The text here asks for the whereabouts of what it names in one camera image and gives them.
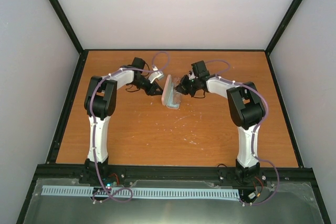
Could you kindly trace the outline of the thin red frame sunglasses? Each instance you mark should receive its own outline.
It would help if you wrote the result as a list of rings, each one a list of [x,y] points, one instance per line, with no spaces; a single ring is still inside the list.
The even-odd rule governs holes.
[[[182,94],[177,90],[177,86],[180,84],[179,77],[172,78],[172,88],[170,93],[170,103],[173,105],[179,105],[182,101]]]

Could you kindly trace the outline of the pink glasses case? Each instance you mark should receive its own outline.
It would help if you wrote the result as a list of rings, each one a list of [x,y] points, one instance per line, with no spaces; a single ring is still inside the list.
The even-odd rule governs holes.
[[[163,89],[163,94],[161,96],[162,105],[165,106],[165,107],[167,107],[166,104],[167,104],[168,99],[170,97],[171,88],[172,88],[172,76],[169,74],[167,76],[167,79],[166,79],[166,82],[165,82],[165,85],[164,85],[164,89]]]

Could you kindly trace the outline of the light blue cleaning cloth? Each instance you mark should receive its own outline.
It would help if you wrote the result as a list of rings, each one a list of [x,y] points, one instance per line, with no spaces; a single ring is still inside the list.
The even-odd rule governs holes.
[[[179,96],[172,96],[168,99],[166,106],[169,109],[178,109],[181,104],[181,98]]]

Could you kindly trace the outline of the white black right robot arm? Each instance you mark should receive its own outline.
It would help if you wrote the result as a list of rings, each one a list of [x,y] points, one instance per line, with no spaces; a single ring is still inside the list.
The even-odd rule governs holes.
[[[183,95],[194,97],[196,92],[213,93],[228,101],[230,117],[238,129],[238,155],[235,177],[241,184],[257,176],[260,162],[257,154],[258,132],[267,116],[265,99],[258,93],[253,82],[227,80],[219,74],[210,74],[206,62],[192,64],[192,70],[184,75],[175,90]]]

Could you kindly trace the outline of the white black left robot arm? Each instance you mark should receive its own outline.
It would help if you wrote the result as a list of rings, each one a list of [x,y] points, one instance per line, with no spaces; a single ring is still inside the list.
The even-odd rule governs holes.
[[[85,168],[91,170],[91,178],[97,183],[108,180],[108,126],[116,108],[117,90],[124,86],[135,86],[148,96],[162,95],[163,89],[157,83],[164,77],[164,68],[155,64],[145,70],[147,63],[135,57],[130,65],[121,66],[106,76],[93,76],[86,93],[84,108],[90,123],[90,147]]]

